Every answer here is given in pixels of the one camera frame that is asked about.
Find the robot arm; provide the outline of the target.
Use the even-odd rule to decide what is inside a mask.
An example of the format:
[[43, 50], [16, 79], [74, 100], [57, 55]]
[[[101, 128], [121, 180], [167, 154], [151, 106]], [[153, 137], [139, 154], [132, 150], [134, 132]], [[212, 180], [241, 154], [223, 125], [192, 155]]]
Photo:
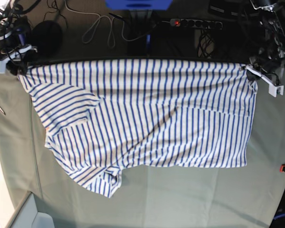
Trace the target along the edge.
[[237, 13], [242, 33], [257, 49], [242, 67], [250, 82], [261, 79], [271, 96], [283, 95], [285, 69], [285, 2], [243, 0]]
[[26, 55], [38, 51], [30, 44], [32, 28], [26, 14], [39, 3], [36, 0], [23, 9], [18, 0], [0, 0], [0, 74], [26, 74]]

